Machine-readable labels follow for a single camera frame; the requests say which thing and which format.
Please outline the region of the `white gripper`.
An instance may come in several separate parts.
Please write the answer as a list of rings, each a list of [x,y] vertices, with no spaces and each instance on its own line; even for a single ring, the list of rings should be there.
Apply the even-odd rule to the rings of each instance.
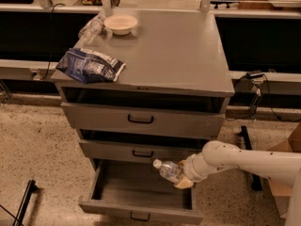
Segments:
[[[183,168],[183,176],[178,183],[175,183],[174,186],[178,189],[186,189],[191,188],[194,183],[200,182],[200,176],[194,169],[193,160],[195,159],[195,155],[192,154],[188,156],[186,159],[181,160],[178,163],[180,168]]]

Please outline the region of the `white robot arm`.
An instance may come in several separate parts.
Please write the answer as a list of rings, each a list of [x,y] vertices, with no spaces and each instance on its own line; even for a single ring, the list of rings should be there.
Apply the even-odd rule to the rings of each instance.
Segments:
[[[191,187],[209,175],[239,169],[291,187],[285,226],[301,226],[301,153],[243,150],[218,140],[180,162],[182,178],[174,186]]]

